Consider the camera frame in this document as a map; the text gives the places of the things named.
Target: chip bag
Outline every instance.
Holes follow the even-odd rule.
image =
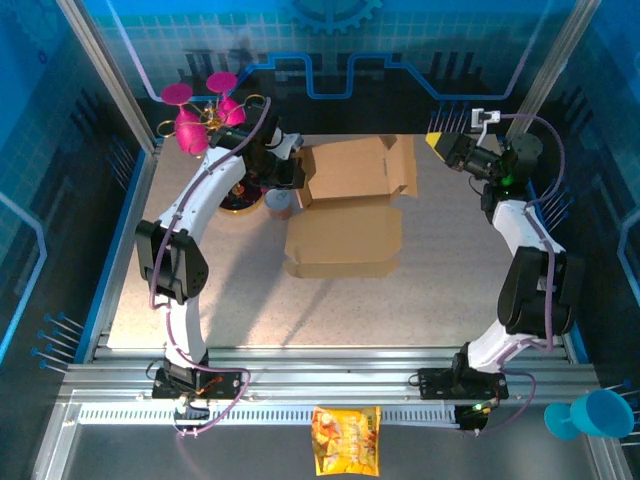
[[[316,407],[311,444],[316,475],[360,473],[380,476],[380,407],[341,410]]]

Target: table surface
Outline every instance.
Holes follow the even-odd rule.
[[[309,136],[306,144],[344,139]],[[200,248],[210,274],[200,295],[208,346],[459,346],[495,320],[511,256],[480,210],[467,174],[447,169],[416,136],[418,193],[400,198],[404,247],[400,266],[383,279],[297,279],[282,268],[286,222],[264,206],[250,214],[216,213]],[[497,148],[495,138],[486,148]],[[155,220],[179,195],[199,162],[166,141],[144,218]],[[160,314],[132,252],[108,345],[157,348]]]

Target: snack bag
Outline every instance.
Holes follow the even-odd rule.
[[[316,475],[360,473],[379,477],[380,417],[380,407],[353,410],[316,407],[311,420]]]

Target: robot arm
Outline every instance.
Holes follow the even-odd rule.
[[[156,222],[143,220],[136,230],[140,273],[150,287],[162,240],[169,235],[155,292],[156,304],[174,301],[168,320],[172,338],[165,352],[164,374],[195,390],[202,386],[202,379],[193,364],[207,362],[198,302],[209,270],[198,245],[209,221],[243,178],[279,189],[300,188],[304,183],[299,160],[291,156],[302,145],[302,138],[282,132],[277,117],[268,113],[240,150],[237,147],[254,130],[263,106],[248,106],[247,121],[241,126],[216,131],[198,172],[178,199]],[[232,150],[237,151],[229,156]]]
[[[499,119],[495,113],[485,117],[488,123]],[[458,133],[428,134],[426,141],[449,168],[486,181],[481,209],[504,237],[513,261],[498,298],[498,319],[480,338],[464,345],[451,369],[419,371],[421,395],[489,400],[500,391],[505,398],[503,366],[527,347],[546,349],[549,336],[553,341],[573,326],[584,261],[553,240],[526,201],[526,185],[542,152],[536,137],[517,137],[501,155]],[[547,276],[552,279],[551,292]]]

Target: cardboard box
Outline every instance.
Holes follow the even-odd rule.
[[[301,150],[304,211],[289,220],[286,271],[299,278],[384,277],[402,248],[402,212],[418,194],[414,138],[388,135]]]

